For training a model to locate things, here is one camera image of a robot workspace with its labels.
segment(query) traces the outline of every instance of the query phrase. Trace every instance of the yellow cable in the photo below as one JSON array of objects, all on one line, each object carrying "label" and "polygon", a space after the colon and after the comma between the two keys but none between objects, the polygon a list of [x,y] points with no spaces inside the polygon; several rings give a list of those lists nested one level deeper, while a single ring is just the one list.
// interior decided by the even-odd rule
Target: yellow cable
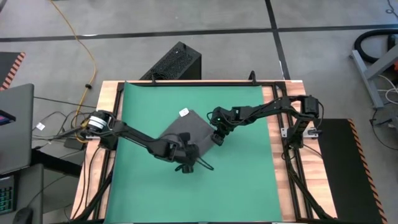
[{"label": "yellow cable", "polygon": [[[96,74],[97,74],[97,64],[96,64],[96,62],[95,62],[94,56],[93,56],[93,55],[91,54],[91,52],[88,50],[88,48],[86,47],[86,45],[84,45],[84,44],[79,40],[79,38],[77,37],[76,32],[75,32],[75,30],[73,29],[72,25],[70,25],[68,19],[63,15],[63,13],[62,13],[61,10],[58,8],[58,6],[53,2],[53,0],[50,0],[50,2],[51,2],[51,4],[55,7],[55,9],[59,12],[59,14],[63,17],[63,20],[65,20],[65,22],[68,24],[70,30],[72,31],[73,36],[75,36],[75,39],[77,40],[77,42],[79,42],[79,44],[82,45],[82,46],[85,48],[85,50],[87,51],[88,55],[90,56],[91,61],[93,62],[94,71],[93,71],[93,75],[91,76],[90,81],[88,82],[88,84],[91,85],[91,84],[93,83],[93,80],[95,79]],[[76,116],[79,114],[81,105],[83,104],[83,102],[84,102],[84,100],[85,100],[85,98],[86,98],[87,91],[88,91],[88,87],[86,87],[85,91],[83,92],[83,95],[81,96],[81,99],[80,99],[80,102],[79,102],[79,106],[77,107],[77,110],[76,110]],[[79,139],[79,137],[78,137],[77,134],[75,134],[75,136],[76,136],[77,141],[80,141],[81,143],[88,143],[88,141],[86,141],[86,140],[81,140],[81,139]]]}]

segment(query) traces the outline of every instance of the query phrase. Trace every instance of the concrete floor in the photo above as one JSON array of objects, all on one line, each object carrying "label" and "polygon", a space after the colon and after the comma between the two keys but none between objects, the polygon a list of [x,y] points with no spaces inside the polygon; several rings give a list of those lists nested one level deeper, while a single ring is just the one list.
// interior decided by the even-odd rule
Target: concrete floor
[{"label": "concrete floor", "polygon": [[[68,0],[57,1],[80,35],[271,28],[263,0]],[[328,26],[396,24],[386,14],[387,1],[373,0],[271,0],[276,26],[319,27],[322,31],[280,32],[290,77],[303,80],[306,91],[325,105],[326,118],[352,118],[357,126],[387,219],[398,220],[398,151],[381,145],[374,137],[369,119],[371,100],[359,73],[348,58],[357,36],[367,30],[327,30]],[[398,9],[398,3],[392,0]],[[25,52],[26,58],[12,86],[35,85],[35,95],[78,103],[92,64],[74,41],[12,42],[13,37],[71,35],[67,25],[48,1],[8,0],[0,12],[0,51]],[[250,34],[184,35],[84,40],[98,64],[98,76],[86,105],[96,105],[103,80],[140,78],[176,42],[182,41],[202,53],[203,79],[246,79],[251,70],[258,78],[282,79],[279,56],[271,32]],[[373,56],[385,53],[385,38],[365,41]],[[53,111],[69,113],[75,106],[35,100],[34,124]],[[61,117],[46,121],[40,135],[58,131]],[[377,129],[381,139],[398,148],[394,130]],[[73,152],[53,143],[42,149],[54,156]],[[76,163],[82,153],[67,157]],[[59,174],[45,173],[45,183]],[[45,191],[44,223],[64,221],[63,207],[73,202],[77,180],[65,178]],[[66,208],[70,214],[71,206]]]}]

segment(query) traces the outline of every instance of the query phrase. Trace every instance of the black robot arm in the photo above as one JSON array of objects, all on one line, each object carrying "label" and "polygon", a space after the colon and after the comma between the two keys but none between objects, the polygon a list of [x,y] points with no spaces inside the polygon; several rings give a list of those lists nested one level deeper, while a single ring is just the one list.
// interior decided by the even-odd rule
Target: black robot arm
[{"label": "black robot arm", "polygon": [[182,166],[179,168],[183,173],[193,172],[193,165],[200,156],[197,145],[188,144],[189,133],[175,134],[180,142],[166,138],[154,139],[117,120],[108,111],[95,111],[80,134],[100,137],[99,146],[108,150],[116,149],[119,137],[125,138],[146,148],[157,159],[180,163]]},{"label": "black robot arm", "polygon": [[[301,112],[292,106],[295,101],[301,102]],[[264,105],[234,106],[231,110],[217,107],[211,112],[210,123],[217,128],[212,135],[212,140],[217,145],[222,145],[225,136],[237,126],[245,126],[255,122],[259,118],[270,115],[286,113],[296,122],[287,130],[285,144],[292,147],[303,147],[302,135],[310,121],[319,116],[319,102],[312,96],[283,96]]]}]

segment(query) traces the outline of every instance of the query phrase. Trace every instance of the wooden table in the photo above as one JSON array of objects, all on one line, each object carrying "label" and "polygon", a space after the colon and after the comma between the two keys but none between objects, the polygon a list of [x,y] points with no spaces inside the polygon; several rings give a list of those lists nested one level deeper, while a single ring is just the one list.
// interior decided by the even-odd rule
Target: wooden table
[{"label": "wooden table", "polygon": [[[275,82],[275,80],[259,80],[261,82]],[[97,109],[98,110],[108,110],[112,111],[114,108],[116,92],[119,82],[124,81],[105,81],[102,84],[101,92],[99,94]],[[150,81],[130,81],[130,83],[145,83]],[[172,80],[172,81],[159,81],[159,82],[187,82],[184,80]],[[251,82],[249,80],[196,80],[195,82]],[[304,85],[302,81],[294,81],[289,80],[285,81],[287,87],[287,94],[288,95],[305,95]],[[272,94],[272,88],[268,86],[262,87],[262,94],[264,96],[264,103],[267,103],[274,99]],[[300,102],[295,102],[293,106],[296,110],[300,111]],[[282,116],[284,119],[285,126],[287,126],[287,117]],[[271,149],[273,154],[273,161],[275,167],[275,175],[277,180],[277,187],[278,187],[278,195],[279,195],[279,202],[280,202],[280,209],[282,211],[282,218],[283,221],[294,221],[294,210],[292,205],[292,198],[290,194],[289,182],[287,177],[287,171],[285,162],[281,158],[282,154],[282,143],[280,140],[280,129],[278,125],[277,116],[269,116],[267,117],[268,129],[269,134],[271,137]],[[318,152],[320,152],[318,141],[305,139],[304,143]],[[87,146],[86,150],[86,158],[85,162],[86,166],[86,187],[85,191],[83,192],[83,171],[80,174],[80,180],[76,192],[75,203],[73,204],[72,215],[75,214],[78,205],[80,203],[82,194],[83,194],[83,204],[77,212],[78,216],[84,210],[84,204],[86,202],[86,191],[87,191],[87,184],[90,181],[90,188],[88,189],[88,202],[90,202],[91,198],[98,190],[98,185],[100,182],[100,175],[101,169],[104,160],[104,150],[100,149],[93,159],[92,167],[91,167],[91,177],[88,180],[88,164],[93,157],[95,150],[97,149],[98,141],[90,141]],[[333,199],[331,197],[331,192],[329,188],[328,179],[326,176],[325,166],[323,165],[323,161],[319,155],[315,154],[311,150],[307,149],[306,147],[300,150],[303,169],[305,173],[305,178],[307,181],[308,190],[311,192],[315,200],[322,206],[322,208],[331,216],[336,217],[336,210],[333,204]],[[110,170],[113,161],[114,161],[115,152],[111,153],[111,157],[109,160],[108,171]],[[106,213],[106,206],[108,201],[109,195],[109,188],[103,195],[101,209],[99,213],[100,218],[105,217]],[[300,190],[297,188],[297,195],[300,204],[301,214],[302,217],[305,217],[305,206],[303,202],[303,197]]]}]

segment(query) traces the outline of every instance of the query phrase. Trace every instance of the green mat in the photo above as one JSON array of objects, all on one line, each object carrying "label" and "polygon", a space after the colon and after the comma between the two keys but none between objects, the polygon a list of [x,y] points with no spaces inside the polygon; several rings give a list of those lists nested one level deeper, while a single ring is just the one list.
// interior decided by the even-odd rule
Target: green mat
[{"label": "green mat", "polygon": [[[260,86],[144,87],[125,84],[123,121],[153,138],[184,108],[203,119],[217,106],[263,104]],[[120,139],[106,223],[281,221],[266,119],[236,128],[223,146],[195,164],[192,174],[177,163],[155,159],[146,149]]]}]

